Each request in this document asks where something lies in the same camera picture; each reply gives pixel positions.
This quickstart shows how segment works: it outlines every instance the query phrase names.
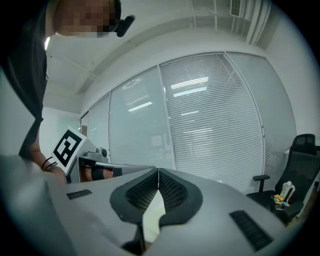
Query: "black office chair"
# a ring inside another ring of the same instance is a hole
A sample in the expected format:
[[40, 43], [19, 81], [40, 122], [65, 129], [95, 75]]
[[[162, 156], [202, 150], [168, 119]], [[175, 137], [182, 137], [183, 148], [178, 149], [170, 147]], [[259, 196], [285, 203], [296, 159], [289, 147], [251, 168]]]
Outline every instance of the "black office chair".
[[[288, 162], [274, 190], [263, 191], [265, 180], [270, 179], [268, 175], [253, 177], [254, 181], [260, 181], [259, 192], [247, 196], [272, 211], [285, 224], [288, 224], [303, 208], [305, 196], [320, 170], [320, 156], [317, 156], [315, 140], [313, 134], [302, 134], [294, 138]], [[288, 202], [290, 206], [277, 210], [274, 196], [280, 195], [283, 183], [288, 181], [295, 186], [295, 192]]]

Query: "headset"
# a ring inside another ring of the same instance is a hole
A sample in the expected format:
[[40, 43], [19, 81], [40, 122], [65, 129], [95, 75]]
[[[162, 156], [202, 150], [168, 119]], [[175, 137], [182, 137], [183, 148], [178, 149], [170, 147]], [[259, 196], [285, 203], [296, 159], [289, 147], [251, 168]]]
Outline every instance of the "headset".
[[114, 10], [115, 10], [114, 24], [102, 26], [101, 31], [97, 32], [98, 38], [105, 37], [110, 32], [115, 32], [119, 38], [122, 38], [136, 19], [136, 17], [134, 15], [129, 15], [125, 19], [121, 19], [121, 2], [120, 2], [120, 0], [114, 1]]

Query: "window blinds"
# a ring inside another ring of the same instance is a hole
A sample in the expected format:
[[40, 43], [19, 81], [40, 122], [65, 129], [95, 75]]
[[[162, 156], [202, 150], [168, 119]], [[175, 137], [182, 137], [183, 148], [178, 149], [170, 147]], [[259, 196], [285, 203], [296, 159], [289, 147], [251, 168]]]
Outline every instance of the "window blinds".
[[263, 57], [228, 53], [250, 86], [261, 114], [265, 134], [264, 173], [282, 174], [285, 151], [296, 136], [296, 125], [286, 90], [277, 73]]
[[108, 119], [109, 95], [105, 96], [90, 108], [87, 137], [97, 148], [106, 149], [107, 158], [110, 161]]
[[263, 171], [262, 129], [251, 93], [223, 53], [160, 66], [176, 168], [256, 191]]
[[111, 162], [172, 168], [166, 121], [156, 68], [114, 89], [109, 116]]

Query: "chair backrest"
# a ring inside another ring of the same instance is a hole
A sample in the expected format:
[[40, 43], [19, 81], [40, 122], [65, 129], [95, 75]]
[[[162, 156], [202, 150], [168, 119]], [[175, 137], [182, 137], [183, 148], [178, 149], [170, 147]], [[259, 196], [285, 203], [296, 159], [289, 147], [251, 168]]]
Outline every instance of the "chair backrest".
[[275, 192], [280, 194], [283, 184], [291, 181], [295, 186], [295, 192], [289, 200], [289, 204], [303, 201], [320, 170], [320, 155], [305, 154], [296, 151], [289, 153], [285, 170], [275, 185]]
[[307, 133], [296, 136], [290, 147], [291, 150], [314, 156], [317, 155], [315, 135]]

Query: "chair armrest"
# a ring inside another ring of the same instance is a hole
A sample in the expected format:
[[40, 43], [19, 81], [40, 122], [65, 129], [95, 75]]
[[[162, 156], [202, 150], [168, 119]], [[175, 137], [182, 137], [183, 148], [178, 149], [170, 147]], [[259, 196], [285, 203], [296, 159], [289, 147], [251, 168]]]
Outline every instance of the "chair armrest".
[[257, 176], [253, 176], [252, 178], [255, 182], [256, 181], [264, 181], [264, 180], [268, 180], [270, 179], [269, 175], [257, 175]]
[[288, 217], [294, 217], [298, 213], [300, 213], [303, 207], [304, 207], [304, 203], [302, 201], [296, 201], [290, 206], [285, 207], [283, 211]]

